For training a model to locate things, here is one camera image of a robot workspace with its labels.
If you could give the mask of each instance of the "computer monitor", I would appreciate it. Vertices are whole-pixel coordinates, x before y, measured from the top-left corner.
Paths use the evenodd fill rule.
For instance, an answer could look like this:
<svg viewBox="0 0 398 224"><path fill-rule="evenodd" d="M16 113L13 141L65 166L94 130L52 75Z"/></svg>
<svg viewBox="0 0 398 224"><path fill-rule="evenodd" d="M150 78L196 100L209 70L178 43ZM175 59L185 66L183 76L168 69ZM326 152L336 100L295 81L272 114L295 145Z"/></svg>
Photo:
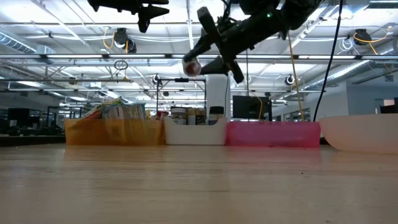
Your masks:
<svg viewBox="0 0 398 224"><path fill-rule="evenodd" d="M395 105L380 106L380 112L382 114L384 114L384 113L398 113L398 111L396 111L396 106Z"/></svg>
<svg viewBox="0 0 398 224"><path fill-rule="evenodd" d="M264 119L264 114L272 113L272 106L268 97L233 96L233 118Z"/></svg>
<svg viewBox="0 0 398 224"><path fill-rule="evenodd" d="M29 125L29 113L28 108L8 108L8 121L16 121L16 126L24 127Z"/></svg>

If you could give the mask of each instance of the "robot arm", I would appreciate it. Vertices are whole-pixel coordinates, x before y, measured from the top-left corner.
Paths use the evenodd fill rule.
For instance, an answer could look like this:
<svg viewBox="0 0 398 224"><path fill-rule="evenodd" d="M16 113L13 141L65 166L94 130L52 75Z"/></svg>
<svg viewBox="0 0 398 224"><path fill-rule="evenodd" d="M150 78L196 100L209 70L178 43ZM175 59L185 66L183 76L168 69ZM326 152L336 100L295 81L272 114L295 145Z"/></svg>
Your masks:
<svg viewBox="0 0 398 224"><path fill-rule="evenodd" d="M322 1L286 0L282 9L277 10L279 0L240 0L243 12L251 16L235 23L226 16L219 17L217 26L208 9L200 8L197 13L205 33L196 46L184 56L185 73L188 76L195 76L221 74L231 70L235 81L242 82L244 77L235 61L236 55L246 49L254 49L257 43L278 32L281 38L285 39L288 30L299 28ZM210 50L212 44L218 47L220 56L201 68L196 57Z"/></svg>

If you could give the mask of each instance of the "plastic container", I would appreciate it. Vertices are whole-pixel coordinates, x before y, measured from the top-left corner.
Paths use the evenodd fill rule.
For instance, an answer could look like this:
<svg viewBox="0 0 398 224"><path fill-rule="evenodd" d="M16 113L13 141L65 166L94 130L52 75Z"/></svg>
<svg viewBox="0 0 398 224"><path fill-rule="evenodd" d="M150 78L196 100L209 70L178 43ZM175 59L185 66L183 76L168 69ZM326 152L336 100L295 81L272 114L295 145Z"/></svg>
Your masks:
<svg viewBox="0 0 398 224"><path fill-rule="evenodd" d="M166 144L170 145L225 145L227 119L215 125L178 125L169 117L164 119Z"/></svg>
<svg viewBox="0 0 398 224"><path fill-rule="evenodd" d="M188 125L205 125L206 124L206 110L201 108L189 108Z"/></svg>
<svg viewBox="0 0 398 224"><path fill-rule="evenodd" d="M176 124L186 125L187 124L187 109L185 108L172 108L172 119Z"/></svg>
<svg viewBox="0 0 398 224"><path fill-rule="evenodd" d="M164 144L164 126L157 120L67 119L67 145L157 146Z"/></svg>
<svg viewBox="0 0 398 224"><path fill-rule="evenodd" d="M319 148L318 122L241 122L226 128L227 146Z"/></svg>
<svg viewBox="0 0 398 224"><path fill-rule="evenodd" d="M209 111L209 125L214 125L224 116L223 106L212 106Z"/></svg>
<svg viewBox="0 0 398 224"><path fill-rule="evenodd" d="M338 150L398 154L398 114L322 118L320 126Z"/></svg>

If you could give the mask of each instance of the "wooden table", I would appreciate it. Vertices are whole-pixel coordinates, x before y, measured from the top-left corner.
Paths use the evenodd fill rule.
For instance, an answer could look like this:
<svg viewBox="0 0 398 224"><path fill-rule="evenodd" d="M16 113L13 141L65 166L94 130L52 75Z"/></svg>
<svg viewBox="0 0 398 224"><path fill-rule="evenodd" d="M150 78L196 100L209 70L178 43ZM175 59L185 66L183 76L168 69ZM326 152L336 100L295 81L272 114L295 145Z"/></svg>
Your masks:
<svg viewBox="0 0 398 224"><path fill-rule="evenodd" d="M393 155L330 148L0 148L0 223L397 222Z"/></svg>

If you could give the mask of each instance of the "ceiling light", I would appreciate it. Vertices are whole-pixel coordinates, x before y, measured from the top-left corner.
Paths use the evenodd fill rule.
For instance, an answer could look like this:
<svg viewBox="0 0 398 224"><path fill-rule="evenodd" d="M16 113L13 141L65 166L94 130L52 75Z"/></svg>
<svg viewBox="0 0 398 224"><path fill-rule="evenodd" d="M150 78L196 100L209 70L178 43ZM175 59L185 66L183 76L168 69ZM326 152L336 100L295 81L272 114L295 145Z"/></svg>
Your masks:
<svg viewBox="0 0 398 224"><path fill-rule="evenodd" d="M87 100L86 98L78 97L78 96L71 96L69 98L71 98L73 100L77 100L77 101L86 101Z"/></svg>
<svg viewBox="0 0 398 224"><path fill-rule="evenodd" d="M185 102L185 101L191 101L191 102L204 102L204 99L159 99L159 101L175 101L175 102Z"/></svg>
<svg viewBox="0 0 398 224"><path fill-rule="evenodd" d="M121 54L121 55L109 55L110 58L165 58L164 54Z"/></svg>
<svg viewBox="0 0 398 224"><path fill-rule="evenodd" d="M56 92L50 92L51 94L53 94L53 95L55 95L55 96L59 96L59 97L64 97L64 95L62 95L62 94L59 94L59 93L56 93Z"/></svg>
<svg viewBox="0 0 398 224"><path fill-rule="evenodd" d="M36 82L20 81L18 83L23 84L23 85L27 85L27 86L32 86L32 87L42 87L42 85L40 85L40 84L38 84Z"/></svg>
<svg viewBox="0 0 398 224"><path fill-rule="evenodd" d="M371 3L398 3L396 0L380 0L380 1L371 1Z"/></svg>
<svg viewBox="0 0 398 224"><path fill-rule="evenodd" d="M39 55L34 54L19 54L19 55L0 55L0 58L40 58Z"/></svg>
<svg viewBox="0 0 398 224"><path fill-rule="evenodd" d="M8 91L40 91L39 89L8 89Z"/></svg>
<svg viewBox="0 0 398 224"><path fill-rule="evenodd" d="M382 59L398 60L398 56L393 56L393 55L370 55L370 56L362 56L362 59L367 59L367 60L382 60Z"/></svg>
<svg viewBox="0 0 398 224"><path fill-rule="evenodd" d="M217 58L219 55L199 55L198 58Z"/></svg>
<svg viewBox="0 0 398 224"><path fill-rule="evenodd" d="M117 99L117 98L120 97L119 95L117 95L116 93L114 93L114 92L112 92L112 91L106 91L106 92L104 92L104 93L105 93L106 95L108 95L108 96L114 98L114 99Z"/></svg>
<svg viewBox="0 0 398 224"><path fill-rule="evenodd" d="M334 55L333 59L354 59L355 55ZM300 55L298 59L330 59L329 55Z"/></svg>
<svg viewBox="0 0 398 224"><path fill-rule="evenodd" d="M236 58L246 59L246 55L237 55ZM248 59L289 59L290 55L248 55Z"/></svg>
<svg viewBox="0 0 398 224"><path fill-rule="evenodd" d="M48 89L48 90L44 90L44 91L75 91L75 90L74 89L56 89L56 90Z"/></svg>
<svg viewBox="0 0 398 224"><path fill-rule="evenodd" d="M172 55L172 58L184 58L184 55Z"/></svg>
<svg viewBox="0 0 398 224"><path fill-rule="evenodd" d="M102 55L78 55L78 54L70 54L70 55L47 55L48 58L102 58Z"/></svg>

